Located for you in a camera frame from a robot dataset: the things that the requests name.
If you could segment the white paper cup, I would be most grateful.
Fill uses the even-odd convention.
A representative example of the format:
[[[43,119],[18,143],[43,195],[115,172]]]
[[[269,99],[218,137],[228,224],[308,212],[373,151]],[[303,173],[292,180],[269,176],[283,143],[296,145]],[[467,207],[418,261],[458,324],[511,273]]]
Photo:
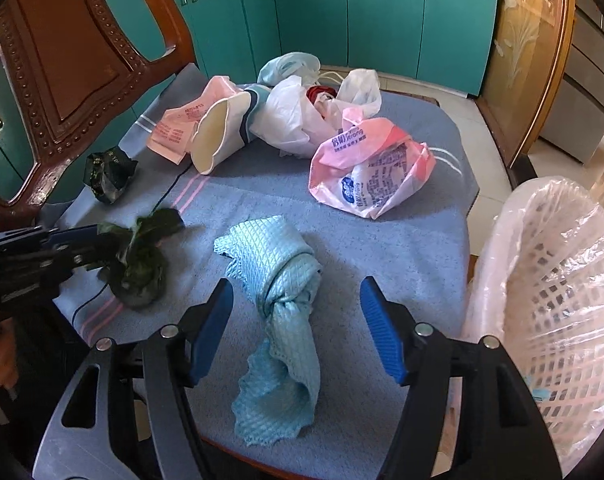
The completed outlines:
[[[198,122],[188,153],[199,174],[210,174],[247,144],[241,128],[253,101],[251,91],[240,91],[216,101]]]

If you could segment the dark green leaf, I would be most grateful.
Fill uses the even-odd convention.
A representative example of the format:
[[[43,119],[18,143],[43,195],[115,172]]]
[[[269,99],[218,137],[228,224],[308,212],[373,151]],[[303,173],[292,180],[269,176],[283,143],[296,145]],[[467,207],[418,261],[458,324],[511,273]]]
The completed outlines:
[[[124,306],[150,306],[165,291],[168,262],[159,244],[184,227],[175,208],[153,210],[149,216],[138,217],[132,228],[111,222],[99,224],[97,232],[107,237],[113,252],[96,263],[99,280]]]

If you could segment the carved wooden chair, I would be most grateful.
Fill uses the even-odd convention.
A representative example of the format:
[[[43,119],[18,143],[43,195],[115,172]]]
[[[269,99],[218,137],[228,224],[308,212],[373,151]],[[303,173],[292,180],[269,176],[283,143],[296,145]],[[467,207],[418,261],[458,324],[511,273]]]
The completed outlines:
[[[106,0],[0,0],[0,57],[33,155],[0,231],[30,226],[66,171],[148,89],[195,62],[174,0],[145,0],[165,51],[145,58]]]

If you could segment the light blue knotted cloth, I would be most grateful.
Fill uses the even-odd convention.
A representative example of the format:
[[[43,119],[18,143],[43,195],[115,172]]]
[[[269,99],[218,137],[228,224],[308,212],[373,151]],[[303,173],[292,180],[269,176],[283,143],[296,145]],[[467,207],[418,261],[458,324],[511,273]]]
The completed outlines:
[[[247,220],[214,242],[230,259],[226,275],[242,285],[265,338],[247,359],[231,404],[235,434],[246,445],[294,439],[314,422],[320,364],[311,312],[323,266],[285,217]]]

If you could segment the red item in bag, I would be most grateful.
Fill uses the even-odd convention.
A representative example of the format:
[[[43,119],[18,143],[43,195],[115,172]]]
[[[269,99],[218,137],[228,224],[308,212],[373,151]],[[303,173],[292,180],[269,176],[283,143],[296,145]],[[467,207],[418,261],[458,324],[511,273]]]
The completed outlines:
[[[308,87],[306,90],[306,97],[311,104],[314,104],[322,94],[326,94],[330,99],[334,99],[338,94],[338,90],[330,86],[324,86],[323,84],[315,84],[315,86]]]

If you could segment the blue striped towel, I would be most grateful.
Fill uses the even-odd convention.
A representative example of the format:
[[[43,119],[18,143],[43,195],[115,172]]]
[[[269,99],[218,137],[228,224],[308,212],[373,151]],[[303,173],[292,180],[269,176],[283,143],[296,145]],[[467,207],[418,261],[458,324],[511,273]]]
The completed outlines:
[[[454,337],[466,311],[469,235],[466,216],[478,186],[456,124],[438,106],[384,93],[383,117],[434,148],[436,166],[424,187],[377,220],[361,219],[316,202],[308,193],[308,163],[254,141],[201,176],[189,160],[175,165],[146,141],[165,110],[195,99],[204,76],[188,67],[139,112],[121,140],[137,162],[133,183],[112,205],[84,190],[60,218],[63,229],[113,222],[131,226],[157,206],[172,206],[183,231],[168,237],[165,294],[133,310],[116,300],[92,271],[79,270],[56,304],[85,341],[120,344],[144,339],[178,321],[210,296],[228,261],[217,237],[251,219],[285,217],[313,248],[323,268],[311,312],[321,385],[311,426],[270,446],[246,445],[235,434],[231,404],[264,326],[241,287],[210,374],[188,399],[202,437],[249,460],[316,479],[372,479],[387,455],[405,390],[385,374],[359,305],[359,286],[373,276],[385,296],[415,318]]]

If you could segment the wooden glass door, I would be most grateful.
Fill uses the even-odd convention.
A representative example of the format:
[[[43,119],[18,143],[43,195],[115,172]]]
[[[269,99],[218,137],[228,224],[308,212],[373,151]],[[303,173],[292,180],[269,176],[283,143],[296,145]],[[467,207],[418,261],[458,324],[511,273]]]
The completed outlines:
[[[492,51],[476,104],[504,166],[530,151],[570,53],[576,0],[499,0]]]

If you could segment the light blue face mask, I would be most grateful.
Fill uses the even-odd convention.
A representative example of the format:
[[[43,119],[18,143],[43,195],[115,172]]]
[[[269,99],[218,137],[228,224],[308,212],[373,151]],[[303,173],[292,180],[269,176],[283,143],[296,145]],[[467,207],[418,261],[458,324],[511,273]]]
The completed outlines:
[[[303,86],[311,86],[318,80],[320,70],[317,56],[306,52],[289,52],[268,61],[259,70],[257,82],[274,87],[290,76],[298,76]]]

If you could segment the teal kitchen cabinets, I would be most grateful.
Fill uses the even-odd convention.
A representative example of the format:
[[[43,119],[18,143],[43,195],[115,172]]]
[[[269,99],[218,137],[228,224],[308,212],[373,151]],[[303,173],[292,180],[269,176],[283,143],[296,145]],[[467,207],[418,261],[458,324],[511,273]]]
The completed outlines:
[[[374,68],[466,94],[482,87],[499,0],[174,0],[206,76],[253,80],[263,64],[291,51],[323,64]],[[106,0],[126,37],[149,60],[165,45],[145,0]],[[148,89],[102,130],[64,171],[46,203],[82,188],[88,154],[116,144],[173,74]],[[33,167],[25,128],[0,57],[0,197],[10,200]]]

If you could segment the grey refrigerator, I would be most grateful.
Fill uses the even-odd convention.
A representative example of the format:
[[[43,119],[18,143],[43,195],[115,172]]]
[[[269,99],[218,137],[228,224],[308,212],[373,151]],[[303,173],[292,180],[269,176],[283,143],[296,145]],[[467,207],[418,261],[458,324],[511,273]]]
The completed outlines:
[[[576,0],[570,53],[540,136],[582,164],[604,137],[604,15],[594,0]]]

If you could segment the pink paper bag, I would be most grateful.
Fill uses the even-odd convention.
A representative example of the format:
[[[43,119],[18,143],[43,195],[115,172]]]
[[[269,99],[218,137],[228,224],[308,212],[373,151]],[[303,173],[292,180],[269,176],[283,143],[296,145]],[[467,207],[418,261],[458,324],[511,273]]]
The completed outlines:
[[[218,100],[234,96],[241,90],[227,76],[214,76],[197,99],[167,110],[153,128],[147,148],[178,165],[186,155],[198,122]]]

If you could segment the pink lined trash basket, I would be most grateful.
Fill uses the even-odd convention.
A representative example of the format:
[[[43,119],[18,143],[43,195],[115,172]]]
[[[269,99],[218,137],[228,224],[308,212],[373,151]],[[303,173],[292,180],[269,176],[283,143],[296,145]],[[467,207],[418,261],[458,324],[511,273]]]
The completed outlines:
[[[461,337],[497,337],[549,430],[563,474],[604,430],[604,208],[561,177],[516,188],[474,269]]]

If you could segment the small white plastic bag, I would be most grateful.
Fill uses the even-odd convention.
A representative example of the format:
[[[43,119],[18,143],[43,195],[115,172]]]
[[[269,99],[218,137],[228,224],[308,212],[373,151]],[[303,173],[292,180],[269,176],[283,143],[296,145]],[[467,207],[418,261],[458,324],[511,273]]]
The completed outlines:
[[[351,70],[340,84],[337,96],[329,102],[330,109],[342,114],[345,108],[358,107],[364,118],[381,110],[382,96],[378,73],[367,68]]]

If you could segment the dark green wrapper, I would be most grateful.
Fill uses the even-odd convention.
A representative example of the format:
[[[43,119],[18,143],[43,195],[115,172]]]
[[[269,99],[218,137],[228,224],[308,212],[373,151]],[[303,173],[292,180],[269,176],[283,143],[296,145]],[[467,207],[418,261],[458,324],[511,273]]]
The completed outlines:
[[[111,205],[134,178],[137,162],[118,146],[86,158],[83,182],[100,203]]]

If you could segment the pink white printed plastic bag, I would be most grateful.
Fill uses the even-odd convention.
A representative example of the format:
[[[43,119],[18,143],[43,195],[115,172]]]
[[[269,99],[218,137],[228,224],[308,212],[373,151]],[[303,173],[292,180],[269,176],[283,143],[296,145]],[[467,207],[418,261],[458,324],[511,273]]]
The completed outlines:
[[[427,144],[390,119],[347,107],[342,129],[311,159],[308,191],[319,203],[375,220],[418,192],[434,167]]]

